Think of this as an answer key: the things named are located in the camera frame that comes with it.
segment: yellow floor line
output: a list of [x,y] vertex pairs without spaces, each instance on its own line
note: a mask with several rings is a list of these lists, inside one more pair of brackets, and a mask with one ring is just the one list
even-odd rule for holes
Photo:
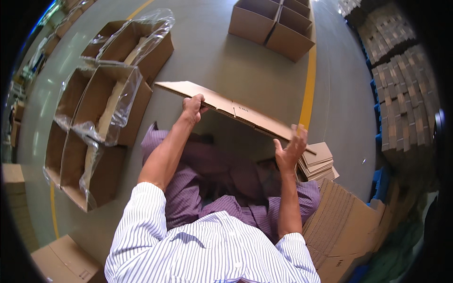
[[132,14],[130,14],[129,17],[126,18],[126,20],[130,20],[132,19],[133,17],[135,17],[135,15],[137,15],[141,10],[143,10],[146,6],[148,6],[151,2],[153,2],[154,0],[148,0],[146,1],[143,5],[140,6],[140,8],[138,8],[137,10],[135,10]]
[[52,209],[52,221],[53,221],[53,229],[55,230],[55,237],[60,238],[60,234],[58,233],[58,226],[57,226],[57,214],[55,213],[55,184],[50,182],[50,208]]
[[306,129],[310,125],[311,111],[313,107],[314,84],[316,79],[316,45],[308,52],[307,81],[305,83],[305,94],[300,111],[299,124]]

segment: person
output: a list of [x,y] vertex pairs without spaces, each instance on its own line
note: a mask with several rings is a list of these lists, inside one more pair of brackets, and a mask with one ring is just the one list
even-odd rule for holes
[[183,101],[183,112],[146,159],[115,232],[106,260],[109,282],[320,282],[302,236],[294,168],[307,145],[303,125],[283,149],[275,139],[281,173],[278,242],[226,211],[167,229],[165,192],[194,125],[206,110],[201,94]]

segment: purple checkered fabric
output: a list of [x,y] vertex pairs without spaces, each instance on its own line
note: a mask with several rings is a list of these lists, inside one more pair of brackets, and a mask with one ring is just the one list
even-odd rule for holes
[[[168,131],[158,130],[154,122],[142,143],[143,164],[151,152],[163,141]],[[254,162],[223,153],[215,146],[189,139],[184,148],[176,173],[165,192],[167,206],[167,229],[192,223],[210,213],[226,211],[244,223],[259,228],[273,242],[278,241],[277,220],[279,215],[281,183],[264,184],[263,170]],[[233,187],[237,193],[224,195],[202,207],[199,195],[200,182],[205,179],[222,182]],[[297,182],[300,214],[305,222],[318,208],[319,189],[316,181]],[[242,199],[266,197],[269,206],[244,206]]]

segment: warehouse floor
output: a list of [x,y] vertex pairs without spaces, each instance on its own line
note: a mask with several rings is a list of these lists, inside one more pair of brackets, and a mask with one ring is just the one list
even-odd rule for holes
[[[134,18],[157,8],[170,8],[176,24],[171,33],[175,51],[157,81],[193,81],[235,99],[280,121],[299,121],[308,73],[308,54],[297,64],[250,41],[229,35],[236,0],[155,0]],[[54,199],[42,166],[48,133],[61,82],[81,65],[79,54],[105,23],[126,19],[145,0],[98,0],[70,28],[38,76],[29,94],[18,150],[23,165],[27,200],[41,246],[69,233],[101,263],[105,262],[116,225],[141,169],[140,142],[157,121],[170,129],[181,112],[182,99],[155,90],[137,136],[129,150],[116,200],[88,214],[62,192]],[[327,142],[340,173],[335,182],[368,201],[375,170],[376,121],[371,79],[360,46],[338,13],[336,0],[312,0],[317,45],[316,80],[309,143]],[[273,154],[271,139],[246,126],[236,126],[216,113],[206,113],[197,132],[212,132],[216,143],[253,159]]]

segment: striped shirt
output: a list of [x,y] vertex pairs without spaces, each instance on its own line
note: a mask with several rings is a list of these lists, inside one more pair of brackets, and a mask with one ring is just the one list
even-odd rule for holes
[[155,185],[134,188],[107,257],[109,282],[320,282],[301,234],[273,246],[226,211],[167,231],[165,204]]

